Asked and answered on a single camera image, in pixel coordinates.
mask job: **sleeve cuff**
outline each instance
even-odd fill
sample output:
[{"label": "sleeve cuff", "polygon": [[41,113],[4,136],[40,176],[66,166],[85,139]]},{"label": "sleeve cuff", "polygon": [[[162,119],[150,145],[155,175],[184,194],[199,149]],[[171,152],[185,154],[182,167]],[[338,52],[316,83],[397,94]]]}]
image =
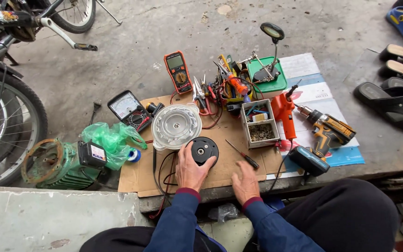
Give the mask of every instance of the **sleeve cuff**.
[{"label": "sleeve cuff", "polygon": [[175,194],[179,194],[179,193],[189,193],[190,195],[195,196],[198,199],[199,203],[202,200],[202,198],[200,197],[200,194],[192,188],[188,188],[188,187],[178,188],[176,190]]},{"label": "sleeve cuff", "polygon": [[248,200],[243,204],[243,206],[242,206],[242,212],[245,212],[245,209],[246,209],[251,203],[256,202],[256,201],[264,202],[261,197],[253,197],[253,198],[250,198],[250,199],[248,199]]}]

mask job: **hand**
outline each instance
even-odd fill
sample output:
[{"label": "hand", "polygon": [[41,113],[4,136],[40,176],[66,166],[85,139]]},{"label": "hand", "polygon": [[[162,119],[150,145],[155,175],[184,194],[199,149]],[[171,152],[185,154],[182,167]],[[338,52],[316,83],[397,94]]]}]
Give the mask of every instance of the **hand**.
[{"label": "hand", "polygon": [[175,167],[175,175],[180,187],[192,188],[199,192],[216,157],[210,157],[202,166],[198,166],[192,157],[191,148],[193,144],[194,142],[190,141],[186,147],[182,146],[178,152],[178,164]]},{"label": "hand", "polygon": [[238,202],[243,205],[250,198],[260,197],[259,183],[257,182],[253,167],[247,161],[237,161],[236,164],[242,171],[242,180],[234,172],[231,176],[232,189]]}]

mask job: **bicycle pedal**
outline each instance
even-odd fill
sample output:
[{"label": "bicycle pedal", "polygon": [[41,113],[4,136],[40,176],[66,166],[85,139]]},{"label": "bicycle pedal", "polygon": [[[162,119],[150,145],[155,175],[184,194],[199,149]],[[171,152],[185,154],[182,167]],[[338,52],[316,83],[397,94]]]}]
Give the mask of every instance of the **bicycle pedal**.
[{"label": "bicycle pedal", "polygon": [[92,45],[92,44],[75,43],[74,48],[76,48],[78,50],[97,52],[97,46]]}]

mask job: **tool box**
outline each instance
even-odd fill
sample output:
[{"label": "tool box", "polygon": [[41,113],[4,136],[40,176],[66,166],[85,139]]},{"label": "tool box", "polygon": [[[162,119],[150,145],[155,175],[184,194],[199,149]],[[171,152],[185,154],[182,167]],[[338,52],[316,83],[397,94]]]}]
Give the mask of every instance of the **tool box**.
[{"label": "tool box", "polygon": [[[246,115],[245,111],[251,109],[255,105],[256,106],[264,105],[264,107],[267,108],[268,119],[258,121],[258,122],[248,122],[247,121],[248,116]],[[247,145],[248,149],[265,147],[265,146],[272,146],[278,140],[280,140],[278,128],[276,126],[276,122],[274,120],[273,112],[271,110],[270,100],[265,99],[265,100],[252,101],[252,102],[242,104],[242,109],[240,110],[240,119],[242,120],[243,133],[245,134],[245,139],[247,140],[246,145]],[[252,137],[251,137],[252,134],[250,134],[250,127],[253,128],[254,126],[263,125],[263,124],[269,124],[270,125],[271,131],[272,131],[274,137],[269,138],[269,139],[265,139],[265,140],[258,140],[258,141],[252,140]]]},{"label": "tool box", "polygon": [[[270,56],[261,58],[260,61],[262,62],[262,64],[268,65],[273,62],[273,59],[274,57]],[[247,64],[247,67],[250,76],[254,76],[256,72],[262,69],[262,66],[259,64],[257,60],[251,60],[251,63]],[[256,84],[256,86],[262,91],[264,99],[271,99],[281,94],[284,91],[284,89],[287,88],[287,81],[284,72],[281,68],[281,64],[276,64],[275,67],[281,73],[276,80]],[[255,87],[253,87],[253,98],[262,99],[261,93]]]}]

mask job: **green plastic bag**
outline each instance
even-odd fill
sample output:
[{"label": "green plastic bag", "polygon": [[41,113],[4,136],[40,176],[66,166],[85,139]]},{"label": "green plastic bag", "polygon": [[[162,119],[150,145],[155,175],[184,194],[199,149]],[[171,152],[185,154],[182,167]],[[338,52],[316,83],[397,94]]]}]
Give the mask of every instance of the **green plastic bag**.
[{"label": "green plastic bag", "polygon": [[105,122],[91,124],[82,131],[81,136],[84,142],[92,141],[104,147],[107,153],[105,166],[112,170],[119,170],[129,157],[130,151],[134,150],[127,145],[127,142],[147,149],[147,144],[139,133],[133,127],[121,122],[113,124],[111,129]]}]

